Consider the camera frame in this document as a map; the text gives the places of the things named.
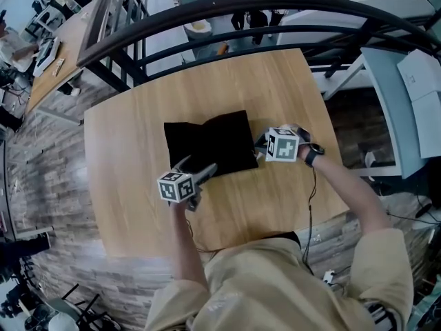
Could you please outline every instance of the cube with printed marker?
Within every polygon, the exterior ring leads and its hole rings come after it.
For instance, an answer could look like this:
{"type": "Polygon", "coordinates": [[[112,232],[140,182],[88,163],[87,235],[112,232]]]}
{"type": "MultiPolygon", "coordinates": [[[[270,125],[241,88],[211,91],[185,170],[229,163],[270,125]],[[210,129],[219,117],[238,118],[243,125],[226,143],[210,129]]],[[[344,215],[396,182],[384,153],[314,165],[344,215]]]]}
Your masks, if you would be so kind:
{"type": "Polygon", "coordinates": [[[267,162],[295,162],[300,137],[289,128],[269,128],[267,162]]]}
{"type": "Polygon", "coordinates": [[[166,172],[157,181],[162,200],[182,202],[196,193],[191,174],[166,172]]]}

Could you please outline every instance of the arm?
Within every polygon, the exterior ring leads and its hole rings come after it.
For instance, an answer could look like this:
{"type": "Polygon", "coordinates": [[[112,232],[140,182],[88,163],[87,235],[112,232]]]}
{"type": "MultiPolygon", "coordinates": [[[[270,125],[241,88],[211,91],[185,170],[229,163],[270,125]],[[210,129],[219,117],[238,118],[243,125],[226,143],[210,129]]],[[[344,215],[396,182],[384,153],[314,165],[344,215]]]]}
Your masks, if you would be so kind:
{"type": "Polygon", "coordinates": [[[30,52],[36,52],[39,49],[37,44],[32,44],[31,46],[22,48],[12,54],[12,59],[18,61],[26,57],[30,52]]]}
{"type": "Polygon", "coordinates": [[[202,261],[190,234],[185,207],[187,203],[172,203],[172,275],[176,280],[198,282],[208,290],[202,261]]]}
{"type": "MultiPolygon", "coordinates": [[[[302,146],[298,156],[305,160],[309,151],[302,146]]],[[[391,227],[379,198],[362,179],[326,156],[316,156],[312,164],[358,217],[363,235],[391,227]]]]}

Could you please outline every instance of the metal railing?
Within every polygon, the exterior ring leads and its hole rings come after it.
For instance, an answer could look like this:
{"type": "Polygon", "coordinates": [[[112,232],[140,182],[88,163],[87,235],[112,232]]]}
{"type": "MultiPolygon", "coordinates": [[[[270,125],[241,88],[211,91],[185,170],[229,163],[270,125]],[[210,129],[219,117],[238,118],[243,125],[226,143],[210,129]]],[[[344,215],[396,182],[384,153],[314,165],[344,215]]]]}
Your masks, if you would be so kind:
{"type": "MultiPolygon", "coordinates": [[[[323,66],[317,70],[326,71],[326,77],[330,77],[335,71],[345,68],[344,64],[355,60],[360,54],[360,47],[368,43],[371,45],[372,39],[377,40],[374,43],[375,46],[404,52],[420,49],[423,52],[437,55],[438,51],[441,50],[441,42],[418,27],[418,25],[424,24],[430,16],[407,21],[388,12],[350,0],[202,0],[150,16],[143,11],[139,1],[137,4],[134,2],[137,0],[130,1],[126,19],[129,23],[125,24],[124,28],[109,28],[106,19],[111,0],[99,0],[92,13],[77,62],[79,67],[89,68],[119,92],[179,70],[221,59],[269,50],[300,48],[310,66],[323,66]],[[150,36],[184,26],[187,23],[224,16],[235,11],[255,9],[338,12],[363,17],[365,22],[361,28],[290,25],[239,30],[191,40],[149,56],[145,55],[145,41],[150,36]],[[394,37],[390,35],[390,32],[398,30],[404,31],[407,36],[394,37]],[[288,32],[333,32],[334,36],[337,34],[337,37],[328,38],[318,43],[256,46],[251,49],[237,50],[183,63],[156,74],[148,75],[146,73],[146,65],[186,50],[256,34],[288,32]],[[139,43],[141,43],[142,52],[139,52],[139,43]],[[117,64],[120,70],[115,70],[114,64],[117,64]]],[[[118,3],[116,11],[121,9],[119,5],[118,3]]],[[[112,26],[117,25],[118,22],[113,20],[112,26]]]]}

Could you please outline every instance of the black watch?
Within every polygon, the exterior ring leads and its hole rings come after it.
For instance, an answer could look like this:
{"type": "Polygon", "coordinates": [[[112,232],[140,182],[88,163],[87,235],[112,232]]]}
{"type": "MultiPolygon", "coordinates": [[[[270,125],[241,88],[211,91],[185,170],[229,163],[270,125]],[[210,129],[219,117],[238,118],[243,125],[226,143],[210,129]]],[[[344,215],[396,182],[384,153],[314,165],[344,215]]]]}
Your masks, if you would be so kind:
{"type": "Polygon", "coordinates": [[[308,167],[312,167],[312,162],[316,158],[317,155],[322,156],[325,154],[325,149],[319,146],[317,143],[310,143],[309,148],[311,149],[308,152],[308,155],[305,158],[305,163],[308,167]]]}

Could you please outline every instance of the wooden desk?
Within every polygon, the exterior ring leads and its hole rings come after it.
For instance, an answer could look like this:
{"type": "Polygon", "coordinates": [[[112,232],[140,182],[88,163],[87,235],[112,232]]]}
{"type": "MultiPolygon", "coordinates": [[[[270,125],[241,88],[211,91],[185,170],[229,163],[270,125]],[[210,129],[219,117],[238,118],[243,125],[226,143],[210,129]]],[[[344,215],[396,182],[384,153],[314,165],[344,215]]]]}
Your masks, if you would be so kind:
{"type": "Polygon", "coordinates": [[[46,97],[53,94],[60,86],[81,71],[81,69],[76,66],[76,60],[78,59],[81,42],[83,41],[85,29],[89,21],[88,18],[85,19],[82,17],[86,12],[88,12],[89,15],[92,14],[95,3],[96,0],[93,0],[87,4],[80,13],[72,16],[55,31],[54,35],[60,37],[62,43],[57,53],[57,59],[44,70],[40,77],[35,78],[26,113],[37,110],[45,115],[67,121],[68,123],[75,125],[80,124],[78,119],[56,113],[46,107],[41,107],[41,103],[43,103],[46,97]],[[58,75],[53,77],[52,72],[57,68],[57,60],[60,58],[65,59],[64,64],[58,75]]]}
{"type": "MultiPolygon", "coordinates": [[[[85,155],[96,221],[110,256],[167,253],[169,208],[156,179],[170,169],[163,124],[203,123],[245,109],[254,137],[267,126],[298,123],[341,163],[325,102],[300,50],[208,63],[145,83],[85,113],[85,155]]],[[[304,163],[211,179],[198,211],[188,213],[200,248],[219,249],[309,225],[312,171],[304,163]]],[[[314,224],[345,204],[318,176],[314,224]]]]}

